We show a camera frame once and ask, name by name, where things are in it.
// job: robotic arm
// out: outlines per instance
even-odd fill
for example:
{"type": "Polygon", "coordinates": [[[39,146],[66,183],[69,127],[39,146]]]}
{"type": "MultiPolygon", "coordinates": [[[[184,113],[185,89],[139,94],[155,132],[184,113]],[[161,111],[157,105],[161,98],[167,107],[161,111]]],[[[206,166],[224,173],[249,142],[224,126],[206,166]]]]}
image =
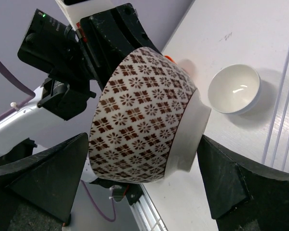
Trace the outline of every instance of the robotic arm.
{"type": "Polygon", "coordinates": [[[96,81],[103,90],[133,50],[150,47],[159,52],[130,4],[114,8],[108,0],[56,2],[70,25],[35,11],[18,57],[48,78],[32,100],[0,120],[0,157],[39,130],[82,113],[87,100],[96,96],[89,82],[96,81]]]}

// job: bowl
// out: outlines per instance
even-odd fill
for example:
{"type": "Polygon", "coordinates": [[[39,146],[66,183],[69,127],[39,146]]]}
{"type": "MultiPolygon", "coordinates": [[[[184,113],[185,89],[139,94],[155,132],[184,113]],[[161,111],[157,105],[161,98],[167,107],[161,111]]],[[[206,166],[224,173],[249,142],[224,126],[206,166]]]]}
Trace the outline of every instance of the bowl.
{"type": "Polygon", "coordinates": [[[218,72],[208,90],[213,109],[224,114],[242,114],[258,101],[261,79],[257,71],[244,64],[234,64],[218,72]]]}
{"type": "Polygon", "coordinates": [[[183,69],[150,48],[136,49],[99,99],[89,138],[92,170],[127,183],[189,171],[209,115],[183,69]]]}

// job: white countertop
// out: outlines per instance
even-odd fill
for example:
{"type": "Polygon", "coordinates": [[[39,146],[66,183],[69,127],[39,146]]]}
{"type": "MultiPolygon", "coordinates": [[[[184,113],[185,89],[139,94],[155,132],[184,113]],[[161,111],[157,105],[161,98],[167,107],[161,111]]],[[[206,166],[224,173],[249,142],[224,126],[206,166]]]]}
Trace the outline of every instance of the white countertop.
{"type": "MultiPolygon", "coordinates": [[[[212,111],[205,135],[260,162],[288,46],[289,0],[196,0],[164,54],[194,72],[206,105],[209,83],[221,68],[242,63],[259,72],[259,104],[241,116],[212,111]]],[[[190,173],[176,172],[145,188],[169,231],[217,230],[197,160],[190,173]]]]}

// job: wire rack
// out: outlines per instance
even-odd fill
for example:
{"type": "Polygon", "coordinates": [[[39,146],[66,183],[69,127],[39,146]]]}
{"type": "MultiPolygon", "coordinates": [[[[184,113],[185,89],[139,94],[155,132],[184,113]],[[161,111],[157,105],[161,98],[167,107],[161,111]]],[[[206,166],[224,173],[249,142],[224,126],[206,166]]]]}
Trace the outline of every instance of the wire rack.
{"type": "Polygon", "coordinates": [[[131,206],[140,231],[168,231],[145,187],[141,187],[144,194],[131,206]]]}
{"type": "Polygon", "coordinates": [[[264,146],[262,164],[289,173],[289,49],[264,146]]]}

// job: small white bowl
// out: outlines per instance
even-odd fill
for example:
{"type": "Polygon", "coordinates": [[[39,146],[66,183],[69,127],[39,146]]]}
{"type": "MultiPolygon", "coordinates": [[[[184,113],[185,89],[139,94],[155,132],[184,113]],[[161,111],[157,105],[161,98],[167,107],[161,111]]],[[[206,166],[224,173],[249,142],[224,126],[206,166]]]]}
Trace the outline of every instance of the small white bowl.
{"type": "Polygon", "coordinates": [[[242,114],[258,101],[261,79],[257,71],[244,64],[234,64],[218,72],[208,90],[212,108],[224,114],[242,114]]]}

